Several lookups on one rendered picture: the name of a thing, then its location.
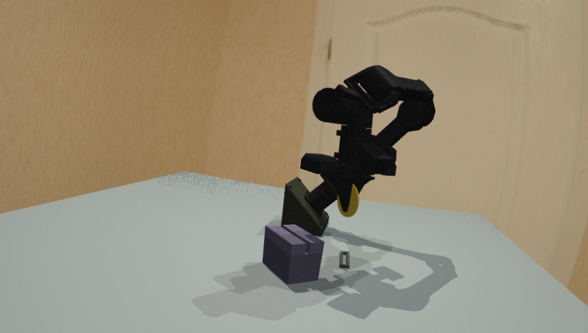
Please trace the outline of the thin gold coin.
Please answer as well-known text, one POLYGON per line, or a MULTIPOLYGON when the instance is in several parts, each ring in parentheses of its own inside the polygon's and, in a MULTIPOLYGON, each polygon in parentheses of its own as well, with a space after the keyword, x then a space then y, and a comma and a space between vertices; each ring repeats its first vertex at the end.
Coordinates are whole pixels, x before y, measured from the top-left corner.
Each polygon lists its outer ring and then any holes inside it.
POLYGON ((359 204, 359 194, 358 194, 357 188, 354 184, 352 185, 352 193, 351 193, 351 198, 350 198, 350 203, 349 203, 349 209, 347 212, 344 212, 342 210, 342 207, 340 205, 340 199, 338 196, 338 209, 343 216, 346 216, 346 217, 354 216, 355 212, 358 209, 358 204, 359 204))

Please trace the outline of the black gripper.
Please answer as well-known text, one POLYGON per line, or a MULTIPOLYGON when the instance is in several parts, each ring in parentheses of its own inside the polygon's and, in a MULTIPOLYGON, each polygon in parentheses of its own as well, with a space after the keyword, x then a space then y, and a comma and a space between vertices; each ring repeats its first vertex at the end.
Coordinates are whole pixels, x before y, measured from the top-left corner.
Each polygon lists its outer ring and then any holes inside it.
POLYGON ((334 156, 305 153, 301 159, 300 168, 316 174, 330 175, 335 188, 338 192, 340 205, 344 212, 349 209, 349 203, 352 193, 352 185, 357 188, 360 194, 363 186, 375 177, 366 174, 363 169, 356 163, 347 162, 347 150, 352 143, 355 135, 361 135, 362 141, 368 142, 372 135, 372 130, 354 126, 341 126, 336 135, 340 136, 340 145, 338 152, 334 156))

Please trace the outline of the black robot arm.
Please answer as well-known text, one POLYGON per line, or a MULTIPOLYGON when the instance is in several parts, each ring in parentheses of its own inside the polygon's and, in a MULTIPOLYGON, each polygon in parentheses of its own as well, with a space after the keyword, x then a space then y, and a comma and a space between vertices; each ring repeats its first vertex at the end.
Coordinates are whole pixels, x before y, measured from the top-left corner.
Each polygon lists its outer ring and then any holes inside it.
MULTIPOLYGON (((373 114, 403 101, 395 119, 376 137, 369 137, 365 142, 361 135, 355 135, 347 150, 347 162, 356 161, 368 175, 385 175, 397 160, 397 151, 392 146, 406 133, 432 122, 433 91, 422 80, 398 77, 381 65, 369 66, 343 82, 348 87, 339 84, 335 89, 323 88, 314 96, 312 109, 320 121, 372 129, 373 114)), ((304 196, 318 216, 338 200, 331 176, 320 176, 324 182, 304 196)))

